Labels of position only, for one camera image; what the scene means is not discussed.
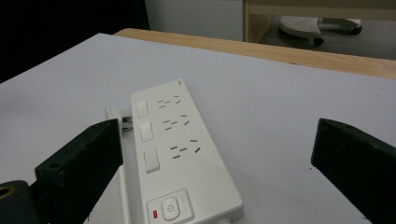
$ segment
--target power outlet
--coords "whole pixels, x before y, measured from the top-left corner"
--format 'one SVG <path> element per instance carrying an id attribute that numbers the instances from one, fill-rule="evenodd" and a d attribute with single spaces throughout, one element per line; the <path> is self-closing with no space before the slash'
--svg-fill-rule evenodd
<path id="1" fill-rule="evenodd" d="M 243 216 L 242 199 L 182 80 L 131 95 L 145 224 Z"/>

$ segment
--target black object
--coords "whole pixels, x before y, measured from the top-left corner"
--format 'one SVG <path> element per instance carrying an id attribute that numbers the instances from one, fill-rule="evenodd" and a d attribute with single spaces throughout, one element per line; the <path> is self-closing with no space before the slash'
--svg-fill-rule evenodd
<path id="1" fill-rule="evenodd" d="M 311 162 L 374 224 L 396 223 L 396 148 L 320 119 Z"/>
<path id="2" fill-rule="evenodd" d="M 98 33 L 149 29 L 144 0 L 16 0 L 0 8 L 0 83 Z"/>
<path id="3" fill-rule="evenodd" d="M 35 168 L 32 186 L 0 185 L 0 223 L 81 224 L 120 165 L 118 121 L 92 125 Z"/>

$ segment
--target wooden desk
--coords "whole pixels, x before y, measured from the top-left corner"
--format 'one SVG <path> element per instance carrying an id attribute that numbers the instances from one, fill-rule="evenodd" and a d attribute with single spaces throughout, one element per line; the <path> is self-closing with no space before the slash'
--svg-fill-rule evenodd
<path id="1" fill-rule="evenodd" d="M 245 0 L 244 11 L 245 41 L 254 43 L 267 32 L 269 15 L 396 21 L 394 0 Z"/>
<path id="2" fill-rule="evenodd" d="M 121 30 L 115 35 L 198 49 L 211 49 L 282 63 L 294 63 L 334 71 L 396 79 L 396 61 L 392 60 L 136 29 Z"/>

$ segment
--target white power strip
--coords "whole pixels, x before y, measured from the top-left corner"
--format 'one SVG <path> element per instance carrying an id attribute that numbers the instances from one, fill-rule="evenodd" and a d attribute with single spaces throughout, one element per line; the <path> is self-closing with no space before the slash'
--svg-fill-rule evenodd
<path id="1" fill-rule="evenodd" d="M 145 224 L 242 217 L 242 199 L 184 82 L 133 93 L 131 102 Z"/>

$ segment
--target white switch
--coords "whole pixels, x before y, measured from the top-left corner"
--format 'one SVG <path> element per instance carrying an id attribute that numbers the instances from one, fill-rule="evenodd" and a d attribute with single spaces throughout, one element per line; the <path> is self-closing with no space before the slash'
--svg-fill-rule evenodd
<path id="1" fill-rule="evenodd" d="M 146 163 L 146 173 L 148 174 L 160 170 L 160 163 L 158 162 L 157 149 L 152 148 L 145 151 L 145 163 Z"/>
<path id="2" fill-rule="evenodd" d="M 178 211 L 177 200 L 175 197 L 163 200 L 163 216 L 166 220 L 175 219 L 179 214 L 180 212 Z"/>
<path id="3" fill-rule="evenodd" d="M 149 114 L 148 103 L 146 101 L 137 104 L 137 114 L 139 118 L 143 118 Z"/>
<path id="4" fill-rule="evenodd" d="M 140 124 L 140 133 L 142 134 L 143 142 L 153 139 L 154 136 L 152 135 L 151 122 Z"/>

